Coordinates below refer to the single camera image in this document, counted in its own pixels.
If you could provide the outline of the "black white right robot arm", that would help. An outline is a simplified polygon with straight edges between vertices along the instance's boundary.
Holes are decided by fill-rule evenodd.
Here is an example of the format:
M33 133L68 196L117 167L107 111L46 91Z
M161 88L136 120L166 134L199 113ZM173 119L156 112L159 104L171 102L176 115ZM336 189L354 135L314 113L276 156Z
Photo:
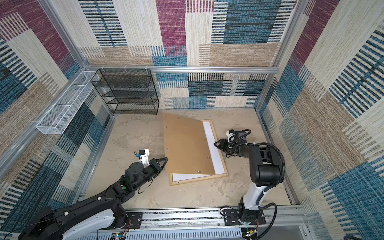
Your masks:
M258 220L262 211L272 204L262 205L268 192L283 182L286 163L281 151L270 143L230 143L221 139L214 146L226 153L227 157L249 159L249 171L252 183L237 207L238 222L249 225Z

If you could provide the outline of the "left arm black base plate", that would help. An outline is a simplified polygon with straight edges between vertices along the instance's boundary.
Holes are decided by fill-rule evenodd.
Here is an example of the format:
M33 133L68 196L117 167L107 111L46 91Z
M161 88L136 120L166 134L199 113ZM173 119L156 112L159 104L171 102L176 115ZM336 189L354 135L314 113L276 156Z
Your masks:
M143 219L143 212L127 212L122 229L140 229Z

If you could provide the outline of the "brown hardboard backing panel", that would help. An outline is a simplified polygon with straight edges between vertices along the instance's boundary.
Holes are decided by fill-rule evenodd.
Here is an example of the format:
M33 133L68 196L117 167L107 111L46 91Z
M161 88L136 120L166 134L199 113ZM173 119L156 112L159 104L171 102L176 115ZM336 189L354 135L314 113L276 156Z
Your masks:
M166 171L170 174L215 174L203 122L163 114Z

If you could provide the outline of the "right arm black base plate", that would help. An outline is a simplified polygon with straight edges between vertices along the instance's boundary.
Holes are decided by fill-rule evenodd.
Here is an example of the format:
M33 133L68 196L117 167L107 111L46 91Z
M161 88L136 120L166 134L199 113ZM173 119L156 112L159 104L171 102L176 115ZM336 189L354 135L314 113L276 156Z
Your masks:
M221 215L224 217L226 226L250 226L266 224L265 214L262 210L254 211L250 215L243 214L239 217L238 210L232 208L220 209Z

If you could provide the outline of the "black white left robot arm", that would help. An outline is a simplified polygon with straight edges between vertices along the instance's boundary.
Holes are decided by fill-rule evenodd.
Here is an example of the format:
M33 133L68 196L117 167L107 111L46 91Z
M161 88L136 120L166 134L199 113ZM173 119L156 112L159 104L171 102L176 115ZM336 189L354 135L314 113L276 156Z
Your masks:
M104 191L76 204L37 211L19 235L20 240L75 240L99 229L122 229L128 216L122 204L135 196L145 183L155 179L168 158L152 159L145 167L135 162L118 181Z

